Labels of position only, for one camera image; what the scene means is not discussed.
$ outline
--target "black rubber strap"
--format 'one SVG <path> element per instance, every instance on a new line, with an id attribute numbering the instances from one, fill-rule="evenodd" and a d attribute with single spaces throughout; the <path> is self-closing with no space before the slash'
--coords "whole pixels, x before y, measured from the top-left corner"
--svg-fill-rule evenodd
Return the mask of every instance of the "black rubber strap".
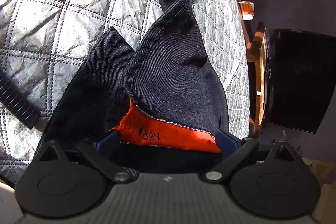
<path id="1" fill-rule="evenodd" d="M 41 113 L 24 98 L 0 69 L 0 102 L 26 127 L 32 129 Z"/>

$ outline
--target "wooden furniture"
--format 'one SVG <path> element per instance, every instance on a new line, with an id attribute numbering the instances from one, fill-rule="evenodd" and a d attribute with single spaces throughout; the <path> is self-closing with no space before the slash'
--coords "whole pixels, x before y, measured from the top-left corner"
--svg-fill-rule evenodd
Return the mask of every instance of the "wooden furniture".
<path id="1" fill-rule="evenodd" d="M 258 138 L 261 128 L 261 123 L 264 116 L 266 103 L 266 63 L 267 63 L 267 35 L 265 25 L 260 22 L 254 38 L 251 42 L 246 43 L 246 57 L 249 65 L 249 79 L 250 76 L 255 76 L 255 81 L 250 81 L 250 137 Z"/>

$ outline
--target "orange lining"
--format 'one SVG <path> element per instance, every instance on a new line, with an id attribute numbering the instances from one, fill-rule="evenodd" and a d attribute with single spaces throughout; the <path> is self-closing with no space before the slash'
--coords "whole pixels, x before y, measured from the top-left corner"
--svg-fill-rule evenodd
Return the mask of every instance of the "orange lining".
<path id="1" fill-rule="evenodd" d="M 220 153 L 215 138 L 207 132 L 191 130 L 150 118 L 138 110 L 132 100 L 117 129 L 121 140 L 136 145 L 157 145 Z"/>

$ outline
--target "black panel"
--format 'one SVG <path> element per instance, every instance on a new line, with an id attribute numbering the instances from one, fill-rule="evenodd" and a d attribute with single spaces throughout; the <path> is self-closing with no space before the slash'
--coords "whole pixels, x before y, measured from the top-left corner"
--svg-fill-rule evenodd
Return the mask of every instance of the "black panel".
<path id="1" fill-rule="evenodd" d="M 336 38 L 273 30 L 270 122 L 316 133 L 336 84 Z"/>

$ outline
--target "quilted gray mattress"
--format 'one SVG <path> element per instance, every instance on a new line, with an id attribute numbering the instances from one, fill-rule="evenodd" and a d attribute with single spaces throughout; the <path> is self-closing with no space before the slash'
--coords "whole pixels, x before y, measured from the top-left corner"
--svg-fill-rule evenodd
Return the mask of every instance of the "quilted gray mattress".
<path id="1" fill-rule="evenodd" d="M 230 132 L 248 134 L 245 42 L 236 0 L 189 0 L 226 91 Z M 0 0 L 0 66 L 42 117 L 28 130 L 0 106 L 0 173 L 16 182 L 91 45 L 115 27 L 136 49 L 162 14 L 158 0 Z"/>

